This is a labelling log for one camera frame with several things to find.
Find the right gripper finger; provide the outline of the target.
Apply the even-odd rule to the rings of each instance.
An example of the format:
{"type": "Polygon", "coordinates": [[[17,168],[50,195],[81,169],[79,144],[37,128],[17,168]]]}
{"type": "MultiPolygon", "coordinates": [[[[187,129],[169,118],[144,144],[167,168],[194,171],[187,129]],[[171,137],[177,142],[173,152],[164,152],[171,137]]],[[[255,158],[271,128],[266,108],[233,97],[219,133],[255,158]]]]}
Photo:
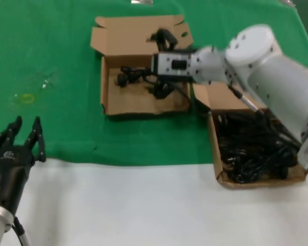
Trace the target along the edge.
{"type": "Polygon", "coordinates": [[[153,33],[147,42],[155,42],[159,51],[172,51],[178,44],[178,40],[174,35],[165,28],[160,28],[157,32],[153,33]]]}
{"type": "Polygon", "coordinates": [[[151,86],[148,86],[146,89],[156,99],[165,99],[175,90],[171,84],[159,79],[156,82],[152,82],[151,86]]]}

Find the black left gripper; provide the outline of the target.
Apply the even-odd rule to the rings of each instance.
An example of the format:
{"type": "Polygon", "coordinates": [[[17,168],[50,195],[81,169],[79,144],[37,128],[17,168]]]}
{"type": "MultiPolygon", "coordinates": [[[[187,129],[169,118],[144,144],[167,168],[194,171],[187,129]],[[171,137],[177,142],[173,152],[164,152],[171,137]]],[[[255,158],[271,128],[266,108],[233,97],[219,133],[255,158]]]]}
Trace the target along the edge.
{"type": "Polygon", "coordinates": [[[46,161],[45,141],[39,116],[35,118],[24,146],[12,146],[22,123],[22,117],[18,116],[0,133],[0,206],[10,213],[17,212],[34,160],[46,161]],[[36,144],[38,155],[34,157],[31,151],[36,144]]]}

